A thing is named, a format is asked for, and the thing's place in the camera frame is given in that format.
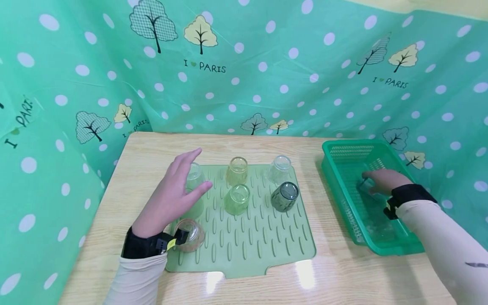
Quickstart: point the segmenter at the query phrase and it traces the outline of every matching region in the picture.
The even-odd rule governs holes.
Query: polka dot fabric
[[[479,18],[348,1],[49,2],[0,12],[20,25],[0,38],[0,304],[58,301],[139,131],[386,141],[488,248]],[[158,39],[141,12],[161,16]],[[185,36],[193,22],[201,42]]]

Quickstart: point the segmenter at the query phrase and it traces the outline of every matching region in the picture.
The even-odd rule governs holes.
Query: hand
[[[370,194],[381,193],[391,195],[394,188],[405,184],[413,184],[409,178],[392,169],[378,169],[370,172],[364,172],[363,178],[374,180],[374,187],[369,190]]]
[[[161,233],[164,228],[186,213],[211,187],[205,181],[191,193],[186,193],[186,177],[191,163],[202,152],[201,148],[175,158],[166,175],[159,182],[146,206],[132,225],[134,235],[148,238]]]

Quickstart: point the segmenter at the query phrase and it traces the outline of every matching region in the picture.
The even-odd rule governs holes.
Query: left hand
[[[148,238],[161,233],[168,224],[186,213],[212,187],[212,182],[205,181],[191,193],[186,193],[186,177],[191,163],[201,152],[202,149],[197,148],[175,158],[134,221],[132,225],[134,235]]]

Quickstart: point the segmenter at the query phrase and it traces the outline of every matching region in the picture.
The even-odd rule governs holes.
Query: wooden table
[[[425,254],[380,257],[355,245],[326,191],[323,138],[133,133],[110,180],[60,304],[101,304],[118,267],[124,236],[174,157],[202,147],[199,164],[243,156],[295,167],[317,247],[312,260],[271,267],[267,275],[226,280],[220,272],[168,273],[158,304],[454,304]]]

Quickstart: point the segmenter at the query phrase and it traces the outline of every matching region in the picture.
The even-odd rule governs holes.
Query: yellow tag
[[[167,251],[169,249],[171,249],[172,247],[174,247],[174,245],[176,244],[176,238],[175,239],[172,239],[168,242],[168,248],[166,249]]]

